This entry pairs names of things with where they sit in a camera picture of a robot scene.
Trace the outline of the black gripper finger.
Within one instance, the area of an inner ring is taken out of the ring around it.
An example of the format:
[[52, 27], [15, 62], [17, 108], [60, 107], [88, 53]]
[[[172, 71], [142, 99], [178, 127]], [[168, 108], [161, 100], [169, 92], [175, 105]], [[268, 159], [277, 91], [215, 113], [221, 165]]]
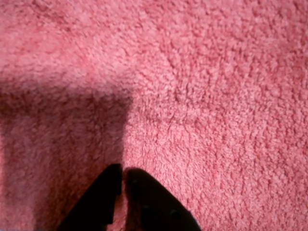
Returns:
[[159, 181], [140, 168], [125, 172], [127, 231], [200, 231], [197, 221]]
[[122, 193], [122, 166], [108, 166], [85, 191], [59, 231], [105, 231], [113, 223], [116, 197]]

